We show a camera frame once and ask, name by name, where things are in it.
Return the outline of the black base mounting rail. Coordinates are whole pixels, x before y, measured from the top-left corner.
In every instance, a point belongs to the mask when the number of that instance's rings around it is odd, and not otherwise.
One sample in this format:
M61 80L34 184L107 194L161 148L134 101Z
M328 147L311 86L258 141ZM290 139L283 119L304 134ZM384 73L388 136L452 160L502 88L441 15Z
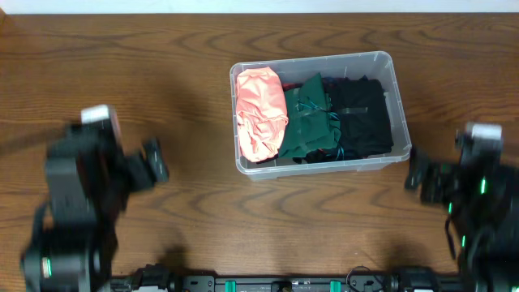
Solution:
M180 275L160 265L148 265L129 276L114 277L102 292L462 292L456 275L430 268L406 267L389 273L353 268L345 276L221 277Z

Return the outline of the dark green taped cloth bundle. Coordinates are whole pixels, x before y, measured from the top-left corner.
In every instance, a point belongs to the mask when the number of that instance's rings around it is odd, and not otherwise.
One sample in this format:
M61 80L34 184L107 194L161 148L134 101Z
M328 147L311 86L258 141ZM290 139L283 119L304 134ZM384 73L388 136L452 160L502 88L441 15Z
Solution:
M340 120L332 112L331 98L320 73L300 87L285 91L288 124L279 158L303 158L309 152L332 149L341 137Z

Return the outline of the clear plastic storage container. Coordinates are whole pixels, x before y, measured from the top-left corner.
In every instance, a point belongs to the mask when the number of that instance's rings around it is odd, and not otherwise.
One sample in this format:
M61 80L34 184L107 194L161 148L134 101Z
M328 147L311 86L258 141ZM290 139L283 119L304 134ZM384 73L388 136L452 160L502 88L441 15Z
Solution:
M377 79L384 89L388 116L394 145L392 151L371 155L361 160L330 161L324 163L297 164L290 159L280 158L257 165L248 161L241 153L238 142L236 114L232 114L234 127L234 156L237 170L252 181L280 178L302 174L319 174L337 171L380 170L393 163L410 158L412 143L408 131L405 111L401 101L392 57L384 51L339 54L311 58L293 58L257 62L238 62L229 71L232 110L236 110L235 83L237 76L247 69L270 67L283 84L302 83L320 73L323 77Z

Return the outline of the red navy plaid shirt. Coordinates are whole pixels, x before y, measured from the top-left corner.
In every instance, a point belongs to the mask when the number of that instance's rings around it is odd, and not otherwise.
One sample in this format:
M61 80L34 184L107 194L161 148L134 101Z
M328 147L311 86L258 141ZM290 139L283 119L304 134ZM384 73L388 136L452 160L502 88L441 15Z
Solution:
M324 86L324 91L328 92L328 90L331 87L339 84L343 80L346 80L346 78L323 77L321 79L321 82L322 82L322 84ZM286 91L289 91L291 89L301 88L302 87L302 83L286 83L286 84L282 84L282 87L283 87L283 91L286 92Z

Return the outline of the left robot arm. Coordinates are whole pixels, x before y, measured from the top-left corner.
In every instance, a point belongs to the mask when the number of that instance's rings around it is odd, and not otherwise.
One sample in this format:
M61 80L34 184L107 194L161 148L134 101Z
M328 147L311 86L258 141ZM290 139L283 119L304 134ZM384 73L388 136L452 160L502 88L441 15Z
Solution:
M130 194L169 179L158 139L126 155L110 120L71 124L47 150L49 201L35 212L21 268L29 291L98 291L109 282L115 225Z

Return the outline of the pink cloth bundle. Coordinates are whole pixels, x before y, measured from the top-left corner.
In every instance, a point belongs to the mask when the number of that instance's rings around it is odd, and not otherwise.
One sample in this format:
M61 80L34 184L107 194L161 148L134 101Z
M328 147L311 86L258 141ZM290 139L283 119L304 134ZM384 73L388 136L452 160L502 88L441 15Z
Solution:
M235 84L238 142L251 162L275 157L289 123L285 94L270 67L246 69Z

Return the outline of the black garment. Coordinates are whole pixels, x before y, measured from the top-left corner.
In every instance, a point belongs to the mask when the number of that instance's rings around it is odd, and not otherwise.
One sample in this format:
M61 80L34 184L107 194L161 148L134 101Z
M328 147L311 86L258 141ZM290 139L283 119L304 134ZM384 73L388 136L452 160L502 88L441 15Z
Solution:
M318 149L313 152L309 152L305 157L292 157L292 161L296 164L306 163L321 163L335 161L341 155L341 151L338 148L333 149Z

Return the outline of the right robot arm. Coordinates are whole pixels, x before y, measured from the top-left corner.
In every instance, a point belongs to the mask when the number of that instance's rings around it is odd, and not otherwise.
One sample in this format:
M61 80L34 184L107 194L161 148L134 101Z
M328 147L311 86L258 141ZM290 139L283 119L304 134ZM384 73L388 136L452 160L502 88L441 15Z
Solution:
M451 256L467 290L518 289L518 169L500 153L461 154L457 163L433 161L413 148L405 189L423 204L445 208Z

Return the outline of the black taped cloth bundle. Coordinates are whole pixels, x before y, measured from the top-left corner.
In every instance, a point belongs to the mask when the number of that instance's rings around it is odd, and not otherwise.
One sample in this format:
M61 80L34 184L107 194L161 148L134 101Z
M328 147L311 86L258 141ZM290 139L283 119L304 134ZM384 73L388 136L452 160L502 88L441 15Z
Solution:
M339 118L343 159L363 159L392 151L386 96L377 79L335 79L325 89L331 99L331 111Z

